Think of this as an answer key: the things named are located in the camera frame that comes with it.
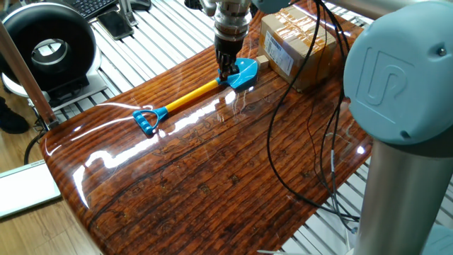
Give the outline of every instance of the blue shovel grip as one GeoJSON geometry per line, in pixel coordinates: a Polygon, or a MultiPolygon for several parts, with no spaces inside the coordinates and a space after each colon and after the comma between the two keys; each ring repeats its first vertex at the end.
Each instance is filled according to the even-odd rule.
{"type": "Polygon", "coordinates": [[[165,107],[156,110],[136,110],[132,116],[134,116],[137,124],[142,128],[143,132],[147,135],[152,135],[153,130],[157,128],[159,122],[168,115],[168,111],[165,107]],[[148,120],[143,116],[143,113],[153,113],[156,115],[156,124],[151,125],[148,120]]]}

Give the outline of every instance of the cardboard box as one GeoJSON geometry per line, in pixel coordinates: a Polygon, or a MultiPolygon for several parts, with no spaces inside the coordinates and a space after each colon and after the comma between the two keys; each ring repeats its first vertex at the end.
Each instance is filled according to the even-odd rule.
{"type": "MultiPolygon", "coordinates": [[[[258,56],[265,55],[270,67],[288,83],[292,82],[309,50],[315,26],[316,20],[295,6],[267,15],[261,21],[258,56]]],[[[320,26],[309,60],[294,84],[297,91],[317,84],[328,76],[336,39],[327,33],[326,48],[319,63],[325,39],[325,30],[320,26]]]]}

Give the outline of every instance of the metal grating floor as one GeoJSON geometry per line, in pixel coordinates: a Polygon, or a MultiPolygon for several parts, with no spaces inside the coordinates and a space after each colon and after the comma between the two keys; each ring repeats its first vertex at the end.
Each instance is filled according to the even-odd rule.
{"type": "MultiPolygon", "coordinates": [[[[353,215],[360,216],[365,185],[368,177],[368,166],[363,164],[340,188],[338,188],[338,200],[353,215]]],[[[330,201],[323,204],[331,208],[330,201]]],[[[437,214],[435,224],[444,225],[453,229],[453,178],[442,201],[437,214]]],[[[337,254],[345,255],[354,246],[354,237],[341,223],[340,219],[333,214],[318,209],[305,225],[296,231],[292,238],[283,244],[280,251],[288,254],[337,254]]]]}
{"type": "MultiPolygon", "coordinates": [[[[134,35],[121,40],[111,39],[97,21],[91,23],[101,51],[98,76],[104,82],[92,84],[91,89],[105,85],[108,89],[55,111],[59,122],[139,86],[213,44],[214,21],[201,11],[186,8],[184,0],[152,3],[149,11],[134,11],[139,24],[134,35]]],[[[372,22],[333,4],[327,6],[358,26],[367,27],[372,22]]]]}
{"type": "MultiPolygon", "coordinates": [[[[368,27],[373,20],[346,9],[326,4],[344,19],[368,27]]],[[[214,21],[200,11],[184,6],[183,0],[153,0],[150,11],[134,11],[138,25],[134,35],[112,40],[97,23],[91,24],[101,50],[98,75],[107,89],[56,111],[60,122],[128,91],[182,61],[203,51],[214,40],[214,21]]],[[[362,208],[368,168],[361,166],[339,189],[339,201],[356,215],[362,208]]],[[[453,228],[453,181],[442,203],[436,223],[453,228]]],[[[347,235],[340,220],[318,210],[287,240],[281,251],[291,254],[346,254],[353,237],[347,235]]]]}

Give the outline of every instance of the cable bundle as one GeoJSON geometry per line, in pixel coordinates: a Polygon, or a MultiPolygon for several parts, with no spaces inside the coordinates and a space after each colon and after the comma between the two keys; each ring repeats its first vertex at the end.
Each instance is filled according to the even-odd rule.
{"type": "MultiPolygon", "coordinates": [[[[346,54],[345,54],[344,49],[343,49],[343,43],[345,43],[345,46],[346,46],[346,49],[347,49],[348,52],[349,52],[350,46],[349,46],[347,38],[346,38],[346,36],[345,36],[345,34],[343,32],[343,29],[341,28],[340,23],[337,21],[337,19],[332,14],[332,12],[330,10],[328,10],[326,5],[321,0],[313,0],[313,1],[316,4],[316,17],[317,17],[316,18],[316,27],[315,27],[315,30],[314,30],[313,40],[311,41],[309,50],[308,50],[306,55],[310,56],[311,52],[312,52],[312,50],[314,48],[315,39],[318,36],[319,26],[320,26],[320,22],[321,22],[321,7],[322,7],[323,8],[323,14],[324,14],[324,20],[326,19],[326,13],[329,16],[329,18],[332,20],[333,26],[335,28],[335,34],[336,34],[336,37],[337,37],[337,40],[338,40],[338,44],[340,46],[340,53],[341,53],[341,56],[342,56],[342,59],[343,59],[343,64],[344,64],[345,61],[346,61],[346,54]]],[[[320,59],[319,59],[319,62],[318,62],[318,68],[316,70],[315,80],[317,80],[317,77],[318,77],[319,66],[320,66],[321,59],[322,59],[322,56],[323,56],[323,53],[324,53],[324,48],[322,49],[321,56],[320,56],[320,59]]],[[[321,176],[319,176],[318,173],[316,172],[316,149],[315,149],[313,137],[311,136],[311,133],[309,131],[309,122],[310,122],[311,116],[313,115],[313,112],[314,112],[314,106],[315,106],[316,97],[315,97],[315,100],[314,100],[312,108],[311,108],[309,119],[307,120],[307,124],[306,124],[306,128],[307,128],[307,130],[309,132],[310,140],[311,140],[313,151],[314,151],[314,155],[315,155],[314,171],[315,171],[315,174],[318,177],[319,181],[323,184],[323,186],[327,189],[329,195],[331,196],[332,202],[333,202],[333,209],[330,209],[330,208],[324,207],[322,205],[319,205],[318,203],[314,202],[313,200],[310,200],[310,199],[306,198],[302,194],[300,194],[300,193],[296,192],[295,190],[293,190],[292,188],[290,188],[285,183],[285,181],[283,181],[282,177],[278,174],[278,171],[275,168],[275,165],[274,165],[273,160],[272,160],[272,152],[270,151],[270,136],[272,135],[272,128],[273,128],[273,124],[275,122],[275,116],[277,115],[277,112],[278,112],[279,108],[282,106],[282,103],[283,103],[284,99],[288,95],[289,91],[291,90],[291,88],[294,85],[295,81],[297,80],[298,76],[302,73],[302,70],[304,69],[305,64],[307,63],[308,59],[309,59],[308,57],[305,58],[305,60],[302,63],[301,67],[299,68],[295,78],[288,85],[287,90],[285,91],[283,96],[280,98],[280,100],[279,100],[279,102],[277,104],[277,107],[275,108],[274,113],[272,114],[272,118],[270,119],[270,124],[269,124],[269,129],[268,129],[268,136],[267,136],[267,143],[266,143],[270,167],[274,171],[274,173],[275,173],[276,177],[278,178],[278,180],[280,181],[280,183],[282,183],[282,185],[287,190],[289,190],[291,193],[293,193],[298,199],[303,200],[304,202],[306,202],[306,203],[308,203],[310,205],[313,205],[313,206],[316,206],[318,208],[321,208],[321,209],[323,209],[323,210],[325,210],[327,212],[334,213],[334,214],[338,215],[339,218],[341,219],[341,222],[345,225],[346,229],[348,229],[349,231],[353,232],[353,230],[346,224],[346,221],[358,222],[360,218],[357,217],[357,216],[351,215],[338,202],[337,190],[336,190],[336,185],[335,185],[335,164],[334,164],[334,159],[335,159],[335,140],[336,140],[336,133],[337,133],[337,129],[338,129],[338,120],[340,118],[340,105],[341,105],[341,102],[343,101],[343,99],[345,97],[345,94],[344,94],[344,91],[343,91],[343,87],[341,88],[340,96],[338,97],[338,104],[335,107],[335,110],[333,111],[333,114],[332,114],[331,118],[329,119],[327,127],[326,127],[326,130],[325,130],[325,132],[323,134],[323,139],[322,139],[322,143],[321,143],[321,151],[320,151],[320,154],[319,154],[319,166],[320,166],[320,170],[321,170],[321,176]],[[324,171],[323,171],[322,155],[323,155],[323,147],[324,147],[324,142],[326,140],[327,132],[328,132],[328,129],[331,126],[331,124],[332,124],[334,119],[335,119],[335,123],[334,123],[334,131],[333,131],[333,138],[332,138],[332,145],[331,145],[331,178],[332,178],[332,182],[333,182],[333,188],[332,188],[332,191],[331,191],[330,188],[328,187],[326,176],[325,176],[324,171]],[[346,212],[346,214],[343,214],[343,213],[340,212],[340,207],[346,212]]]]}

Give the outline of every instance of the yellow shovel handle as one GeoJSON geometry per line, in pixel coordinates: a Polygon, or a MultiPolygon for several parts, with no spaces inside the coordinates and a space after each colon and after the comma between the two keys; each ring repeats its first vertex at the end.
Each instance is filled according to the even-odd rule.
{"type": "Polygon", "coordinates": [[[219,83],[216,80],[210,81],[200,88],[186,94],[185,96],[176,99],[174,102],[169,103],[167,106],[165,106],[165,108],[167,108],[168,113],[170,113],[171,111],[174,111],[175,109],[180,108],[181,106],[191,102],[192,100],[195,100],[196,98],[204,95],[212,89],[217,88],[218,86],[219,83]]]}

